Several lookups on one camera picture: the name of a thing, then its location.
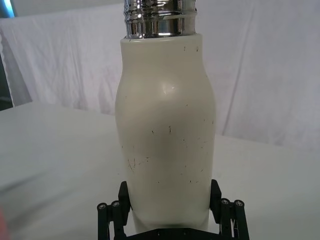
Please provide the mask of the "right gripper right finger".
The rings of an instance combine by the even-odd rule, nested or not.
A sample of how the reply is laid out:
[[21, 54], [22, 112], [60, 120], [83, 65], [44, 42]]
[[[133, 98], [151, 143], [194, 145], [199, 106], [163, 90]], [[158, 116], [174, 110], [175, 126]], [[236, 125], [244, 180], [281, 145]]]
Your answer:
[[213, 179], [210, 187], [209, 209], [219, 231], [214, 240], [249, 240], [249, 230], [245, 213], [245, 203], [236, 199], [230, 201], [222, 197], [218, 182]]

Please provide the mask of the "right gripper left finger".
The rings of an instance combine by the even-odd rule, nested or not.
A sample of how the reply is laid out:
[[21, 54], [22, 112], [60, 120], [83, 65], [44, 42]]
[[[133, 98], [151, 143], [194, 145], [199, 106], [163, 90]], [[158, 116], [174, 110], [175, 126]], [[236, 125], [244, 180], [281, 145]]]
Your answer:
[[97, 239], [110, 240], [110, 223], [113, 222], [114, 240], [126, 240], [124, 226], [127, 225], [131, 202], [127, 182], [120, 184], [118, 200], [110, 205], [102, 202], [97, 205]]

